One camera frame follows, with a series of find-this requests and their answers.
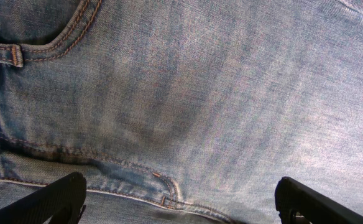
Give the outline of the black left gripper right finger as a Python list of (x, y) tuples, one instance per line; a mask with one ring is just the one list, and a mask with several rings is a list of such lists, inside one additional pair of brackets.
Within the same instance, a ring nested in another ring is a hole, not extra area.
[(275, 209), (282, 224), (363, 224), (362, 215), (291, 177), (278, 182)]

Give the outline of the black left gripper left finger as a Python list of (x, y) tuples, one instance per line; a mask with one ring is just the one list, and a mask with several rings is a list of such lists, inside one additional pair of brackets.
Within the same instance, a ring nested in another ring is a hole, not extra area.
[(85, 211), (86, 179), (72, 172), (0, 209), (0, 224), (78, 224)]

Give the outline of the light blue denim jeans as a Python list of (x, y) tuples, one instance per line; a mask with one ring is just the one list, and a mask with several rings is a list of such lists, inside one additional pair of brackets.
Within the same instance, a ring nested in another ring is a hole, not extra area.
[(76, 171), (82, 223), (363, 216), (363, 1), (0, 0), (0, 209)]

